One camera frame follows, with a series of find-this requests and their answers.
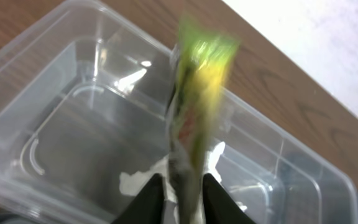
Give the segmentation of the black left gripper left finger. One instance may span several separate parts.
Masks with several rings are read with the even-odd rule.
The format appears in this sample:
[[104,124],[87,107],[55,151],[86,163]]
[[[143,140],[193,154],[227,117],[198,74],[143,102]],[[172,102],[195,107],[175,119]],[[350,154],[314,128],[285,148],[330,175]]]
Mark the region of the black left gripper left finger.
[[154,174],[111,224],[161,224],[165,207],[163,177]]

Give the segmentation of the green yellow snack wrapper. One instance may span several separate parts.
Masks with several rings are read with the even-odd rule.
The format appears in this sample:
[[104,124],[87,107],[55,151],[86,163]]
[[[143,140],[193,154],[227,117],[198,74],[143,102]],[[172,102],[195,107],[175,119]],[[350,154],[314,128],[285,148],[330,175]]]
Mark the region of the green yellow snack wrapper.
[[168,171],[180,223],[197,223],[211,137],[239,41],[190,16],[178,26],[179,56],[168,109]]

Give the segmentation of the white napkin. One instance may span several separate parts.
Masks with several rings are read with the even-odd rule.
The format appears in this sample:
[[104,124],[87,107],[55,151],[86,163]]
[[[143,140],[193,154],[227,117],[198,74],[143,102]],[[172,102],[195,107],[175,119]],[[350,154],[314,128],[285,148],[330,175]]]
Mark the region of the white napkin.
[[[157,161],[149,171],[136,172],[129,175],[125,172],[120,174],[120,192],[124,195],[139,193],[143,186],[154,174],[163,177],[164,188],[167,190],[167,199],[177,204],[177,218],[179,223],[204,223],[202,214],[203,206],[203,169],[204,163],[216,165],[219,156],[223,153],[226,144],[220,142],[212,151],[199,149],[196,170],[190,164],[190,155],[185,148],[176,140],[170,143],[170,151],[167,156]],[[220,175],[207,169],[219,183]]]

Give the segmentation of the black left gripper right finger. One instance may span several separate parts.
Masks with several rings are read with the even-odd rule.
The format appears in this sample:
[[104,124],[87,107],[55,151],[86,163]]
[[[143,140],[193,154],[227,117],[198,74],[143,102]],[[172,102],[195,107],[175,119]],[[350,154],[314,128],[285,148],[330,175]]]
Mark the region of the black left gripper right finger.
[[211,174],[203,176],[202,191],[206,224],[255,224]]

